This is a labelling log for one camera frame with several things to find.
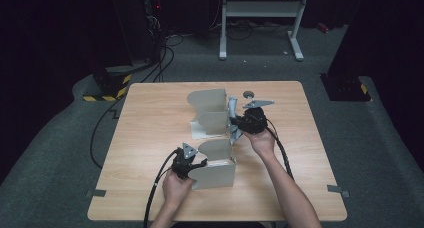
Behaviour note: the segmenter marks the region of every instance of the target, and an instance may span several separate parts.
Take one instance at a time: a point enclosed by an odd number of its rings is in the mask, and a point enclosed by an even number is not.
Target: black cable
[[[96,159],[94,158],[94,154],[93,154],[93,143],[94,143],[94,136],[95,136],[95,134],[96,134],[96,131],[97,131],[97,128],[99,127],[99,124],[100,124],[100,122],[103,120],[103,118],[105,117],[105,115],[108,113],[108,112],[110,112],[110,111],[114,111],[114,110],[112,110],[112,108],[116,105],[116,104],[118,104],[118,102],[120,101],[120,100],[122,100],[124,97],[125,97],[126,95],[123,95],[119,100],[116,100],[104,113],[103,113],[103,115],[100,117],[100,119],[97,121],[97,124],[96,124],[96,126],[94,127],[94,129],[93,129],[93,132],[92,132],[92,134],[91,134],[91,141],[90,141],[90,157],[91,157],[91,160],[93,161],[93,163],[97,166],[97,167],[99,167],[100,169],[102,169],[103,168],[103,166],[101,166],[97,161],[96,161]]]
[[[274,30],[271,30],[271,31],[255,30],[256,28],[268,28],[268,27],[273,27],[275,29]],[[283,32],[283,31],[287,31],[292,26],[287,26],[287,27],[285,27],[282,30],[278,30],[278,28],[280,28],[280,27],[283,27],[283,26],[280,26],[280,25],[278,25],[278,26],[265,26],[265,25],[264,26],[261,26],[261,25],[259,25],[259,26],[252,27],[252,29],[254,30],[254,33],[258,33],[258,34],[272,34],[272,33],[279,33],[279,32]]]
[[[281,154],[283,155],[284,165],[286,166],[287,174],[289,174],[289,176],[294,180],[293,173],[291,172],[291,168],[290,168],[289,158],[287,157],[287,154],[286,154],[286,151],[284,149],[283,144],[281,144],[280,139],[278,138],[277,132],[272,131],[269,127],[265,127],[265,129],[267,129],[269,131],[269,133],[271,133],[271,135],[274,137],[275,141],[277,141],[277,145],[280,148]]]
[[[157,176],[155,178],[155,182],[153,183],[152,190],[150,191],[149,199],[147,201],[146,212],[144,213],[144,222],[143,222],[143,227],[144,228],[147,228],[147,222],[149,220],[150,207],[152,205],[153,197],[155,196],[155,192],[156,192],[156,188],[158,186],[159,180],[163,176],[163,174],[165,174],[165,172],[162,173],[162,170],[165,167],[166,163],[168,163],[169,159],[171,159],[171,157],[174,154],[176,154],[177,151],[178,151],[178,149],[172,151],[171,154],[169,154],[169,156],[163,162],[162,167],[160,168],[160,170],[159,170],[159,172],[158,172],[158,174],[157,174]]]
[[[163,67],[163,68],[161,67],[160,68],[159,73],[155,76],[155,78],[153,79],[153,82],[155,82],[158,77],[161,77],[162,78],[161,79],[162,82],[164,81],[163,80],[163,72],[169,67],[169,65],[171,64],[171,62],[174,60],[174,56],[175,56],[174,51],[171,48],[169,48],[169,47],[165,47],[165,54],[166,54],[166,49],[168,49],[172,53],[171,60],[165,65],[165,67]]]
[[[249,30],[251,30],[252,26],[250,25],[249,21],[248,20],[243,20],[243,21],[246,23],[246,25],[243,25],[243,24],[240,24],[240,23],[237,23],[236,25],[230,24],[229,28],[233,28],[236,31],[249,31]]]
[[[267,129],[269,133],[271,133],[271,135],[274,137],[275,141],[277,142],[278,147],[280,148],[281,154],[283,155],[284,165],[286,167],[287,174],[294,180],[293,173],[290,168],[289,158],[287,157],[286,150],[284,149],[283,144],[281,144],[280,139],[278,138],[277,130],[275,129],[274,124],[272,124],[270,120],[266,119],[273,127],[274,131],[272,131],[269,127],[263,125],[262,122],[254,115],[246,113],[246,112],[244,113],[244,115],[250,118],[253,118],[258,124],[262,125],[263,128]]]
[[[162,56],[162,59],[160,60],[160,62],[157,64],[157,66],[154,68],[154,69],[152,69],[152,71],[150,71],[150,73],[149,74],[147,74],[147,76],[146,77],[144,77],[144,79],[143,80],[141,80],[140,81],[140,83],[143,83],[143,82],[145,82],[152,74],[153,74],[153,72],[155,72],[156,70],[157,70],[157,68],[159,67],[159,65],[163,62],[163,60],[165,59],[165,56]]]
[[[237,41],[242,41],[242,40],[246,40],[247,38],[249,38],[252,34],[253,34],[253,29],[251,28],[251,26],[249,24],[247,24],[247,26],[240,26],[240,25],[236,25],[236,26],[231,26],[229,28],[233,28],[236,31],[249,31],[249,34],[247,34],[245,37],[242,38],[236,38],[236,37],[232,37],[230,36],[229,32],[227,32],[227,37],[231,40],[237,40]]]
[[[218,18],[219,10],[221,8],[221,2],[222,2],[222,0],[218,0],[218,5],[217,5],[217,8],[216,8],[215,18],[213,19],[212,23],[209,25],[209,29],[212,28],[212,26],[215,24],[215,22],[216,22],[216,20]]]
[[[168,47],[170,47],[170,46],[177,46],[177,45],[179,45],[179,44],[183,43],[183,41],[184,41],[184,36],[182,36],[182,35],[172,35],[172,36],[169,36],[167,39],[169,39],[169,38],[174,38],[174,37],[180,37],[180,38],[181,38],[181,40],[180,40],[179,42],[175,43],[175,44],[171,44],[171,45],[166,44],[166,46],[168,46]]]
[[[162,172],[162,174],[160,174],[160,176],[159,176],[159,177],[160,177],[160,178],[162,178],[162,176],[163,176],[163,175],[165,175],[165,174],[166,174],[166,172],[168,172],[170,169],[171,169],[171,167],[169,167],[168,169],[166,169],[164,172]]]
[[[119,75],[123,75],[123,76],[125,76],[125,75],[131,75],[131,74],[134,74],[134,73],[136,73],[136,72],[144,71],[144,70],[147,70],[147,69],[149,69],[150,67],[152,67],[152,66],[156,65],[158,62],[159,62],[159,61],[157,61],[157,60],[156,60],[156,61],[152,61],[152,62],[150,62],[149,64],[147,64],[147,65],[145,65],[145,66],[140,66],[140,67],[135,68],[135,69],[130,70],[130,71],[124,71],[124,72],[122,72],[122,73],[119,73]]]

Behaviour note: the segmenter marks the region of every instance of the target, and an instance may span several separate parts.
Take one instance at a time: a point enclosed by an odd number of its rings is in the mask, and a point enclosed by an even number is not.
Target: wire
[[[269,127],[265,127],[265,129],[267,129],[269,133],[271,133],[271,135],[274,137],[275,141],[277,142],[277,145],[280,148],[281,154],[283,155],[284,166],[286,167],[287,174],[289,174],[289,176],[294,180],[293,173],[290,168],[289,158],[287,157],[283,144],[281,144],[280,139],[278,138],[277,131],[275,130],[274,125],[272,125],[272,127],[274,128],[274,131],[272,131]]]
[[[104,113],[103,113],[103,115],[100,117],[100,119],[97,121],[97,124],[96,124],[96,126],[94,127],[94,129],[93,129],[93,132],[92,132],[92,134],[91,134],[91,140],[90,140],[90,157],[91,157],[91,160],[93,161],[93,163],[97,166],[97,167],[99,167],[100,169],[102,169],[103,168],[103,166],[102,165],[100,165],[97,161],[96,161],[96,159],[94,158],[94,154],[93,154],[93,144],[94,144],[94,137],[95,137],[95,135],[96,135],[96,131],[97,131],[97,128],[99,127],[99,124],[100,124],[100,122],[103,120],[103,118],[105,117],[105,115],[108,113],[108,112],[110,112],[110,111],[115,111],[114,112],[114,119],[116,119],[115,117],[116,117],[116,110],[112,110],[112,108],[116,105],[116,104],[118,104],[118,102],[119,101],[121,101],[121,100],[123,100],[123,98],[125,97],[126,95],[123,95],[119,100],[116,100]]]
[[[136,73],[136,72],[140,72],[140,71],[147,70],[147,69],[149,69],[150,67],[152,67],[152,66],[156,65],[157,63],[158,63],[158,61],[152,61],[152,62],[150,62],[149,64],[147,64],[147,65],[145,65],[145,66],[140,66],[140,67],[135,68],[135,69],[133,69],[133,70],[125,71],[125,72],[122,72],[122,73],[119,73],[119,74],[120,74],[120,75],[123,75],[123,76],[125,76],[125,75],[131,75],[131,74],[134,74],[134,73]]]
[[[153,72],[155,72],[156,70],[157,70],[157,68],[158,67],[160,67],[161,66],[161,64],[162,64],[162,62],[164,61],[164,59],[165,59],[165,55],[166,55],[166,50],[168,49],[168,50],[170,50],[171,51],[171,53],[172,53],[172,57],[171,57],[171,60],[165,65],[165,67],[164,68],[161,68],[160,69],[160,73],[158,74],[158,75],[156,75],[156,77],[155,77],[155,80],[157,79],[157,77],[158,76],[161,76],[161,78],[162,78],[162,80],[163,80],[163,72],[168,68],[168,66],[171,64],[171,62],[173,61],[173,59],[174,59],[174,51],[171,49],[171,48],[169,48],[169,47],[164,47],[165,48],[165,52],[164,52],[164,55],[162,56],[162,58],[160,59],[160,61],[159,61],[159,63],[157,64],[157,66],[147,75],[147,77],[145,77],[140,83],[143,83],[144,81],[146,81],[148,78],[149,78],[149,76],[153,73]],[[91,160],[92,160],[92,162],[98,167],[98,168],[100,168],[100,169],[102,169],[103,168],[103,166],[102,165],[100,165],[99,164],[99,162],[97,162],[96,161],[96,159],[95,159],[95,157],[94,157],[94,154],[93,154],[93,146],[94,146],[94,138],[95,138],[95,135],[96,135],[96,132],[97,132],[97,129],[98,129],[98,127],[99,127],[99,125],[100,125],[100,122],[104,119],[104,117],[106,116],[106,114],[108,113],[108,112],[114,112],[114,116],[113,116],[113,119],[116,119],[117,117],[116,117],[116,110],[112,110],[112,108],[119,102],[119,101],[121,101],[121,100],[123,100],[123,98],[124,97],[126,97],[126,94],[124,94],[119,100],[116,100],[103,114],[102,114],[102,116],[99,118],[99,120],[97,121],[97,123],[96,123],[96,126],[94,127],[94,129],[93,129],[93,132],[92,132],[92,134],[91,134],[91,140],[90,140],[90,158],[91,158]]]
[[[209,29],[211,29],[211,28],[212,28],[212,26],[213,26],[213,25],[215,24],[215,22],[216,22],[216,19],[218,18],[219,8],[221,7],[221,2],[222,2],[222,0],[218,0],[218,7],[216,8],[215,18],[214,18],[214,20],[212,21],[211,25],[209,26]]]
[[[268,28],[268,27],[272,27],[274,28],[271,31],[261,31],[258,30],[258,28]],[[267,25],[255,25],[252,26],[249,22],[246,21],[245,25],[229,25],[229,29],[230,30],[235,30],[238,32],[249,32],[249,34],[247,34],[246,36],[242,37],[242,38],[236,38],[234,36],[229,35],[229,33],[227,33],[227,37],[231,40],[236,40],[236,41],[242,41],[245,40],[247,38],[249,38],[250,36],[252,36],[253,33],[257,33],[257,34],[272,34],[272,33],[279,33],[279,32],[284,32],[287,31],[288,29],[290,29],[292,26],[282,26],[282,25],[271,25],[271,26],[267,26]]]
[[[157,74],[156,75],[156,77],[153,79],[153,82],[155,82],[156,81],[156,79],[159,77],[159,81],[164,81],[163,80],[163,72],[169,67],[169,65],[172,63],[172,61],[174,60],[174,56],[175,56],[175,54],[174,54],[174,51],[171,49],[171,48],[169,48],[169,47],[165,47],[165,53],[164,54],[166,54],[166,50],[169,50],[169,51],[171,51],[171,53],[172,53],[172,56],[171,56],[171,60],[165,65],[165,67],[163,67],[162,68],[162,65],[160,65],[160,71],[159,71],[159,74]]]
[[[168,157],[167,157],[167,158],[165,159],[165,161],[163,162],[162,167],[159,169],[159,172],[158,172],[158,174],[157,174],[157,176],[156,176],[156,178],[155,178],[155,182],[153,183],[152,190],[150,191],[149,199],[147,200],[146,211],[145,211],[145,213],[144,213],[144,222],[143,222],[143,227],[146,227],[146,228],[147,228],[147,222],[148,222],[148,220],[149,220],[150,207],[152,206],[153,197],[155,196],[156,188],[157,188],[157,186],[158,186],[158,183],[159,183],[160,178],[161,178],[161,177],[162,177],[162,176],[166,173],[166,171],[167,171],[167,170],[166,170],[165,172],[163,172],[163,173],[162,173],[162,170],[163,170],[163,168],[165,167],[165,165],[168,163],[169,159],[171,159],[171,157],[172,157],[174,154],[177,154],[177,151],[178,151],[178,149],[176,149],[176,150],[172,151],[172,152],[171,152],[171,154],[169,154],[169,155],[168,155]]]
[[[166,45],[166,46],[168,46],[168,47],[169,47],[169,46],[177,46],[177,45],[179,45],[179,44],[183,43],[183,41],[184,41],[184,36],[182,36],[182,35],[172,35],[172,36],[168,36],[168,37],[167,37],[167,39],[174,38],[174,37],[180,37],[180,38],[181,38],[181,40],[180,40],[179,42],[175,43],[175,44]]]

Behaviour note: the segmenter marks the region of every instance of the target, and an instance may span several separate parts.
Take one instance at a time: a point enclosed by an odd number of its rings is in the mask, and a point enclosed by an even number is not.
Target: wooden table
[[[206,140],[193,140],[190,121],[194,108],[187,102],[190,92],[224,88],[238,98],[237,113],[249,100],[274,100],[263,107],[277,129],[290,160],[296,183],[315,207],[321,221],[341,221],[347,213],[341,195],[328,192],[337,185],[312,116],[303,87],[296,81],[189,82],[133,84],[128,92],[106,157],[97,190],[88,211],[91,220],[143,220],[154,178],[165,158],[183,142],[197,148]],[[283,163],[278,146],[275,153]],[[267,171],[242,136],[233,145],[237,160],[233,187],[190,192],[176,221],[279,221],[277,198]],[[154,220],[164,202],[162,180],[150,211]]]

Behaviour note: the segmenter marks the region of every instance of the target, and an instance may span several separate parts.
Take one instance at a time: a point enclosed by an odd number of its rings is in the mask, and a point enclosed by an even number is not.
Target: forearm
[[[155,221],[152,223],[150,228],[169,228],[171,227],[172,220],[178,210],[178,206],[165,204],[161,207],[159,214],[156,216]]]
[[[274,185],[278,202],[291,228],[321,227],[309,199],[283,169],[274,154],[261,156]]]

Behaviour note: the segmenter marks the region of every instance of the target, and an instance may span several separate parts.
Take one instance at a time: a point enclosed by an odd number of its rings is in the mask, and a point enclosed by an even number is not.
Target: black tape strip
[[[340,186],[327,185],[327,190],[329,192],[339,193],[343,198],[350,197],[350,191],[344,191]]]
[[[94,190],[94,191],[87,191],[87,194],[85,196],[88,198],[91,198],[93,196],[105,197],[105,195],[106,195],[105,190]]]

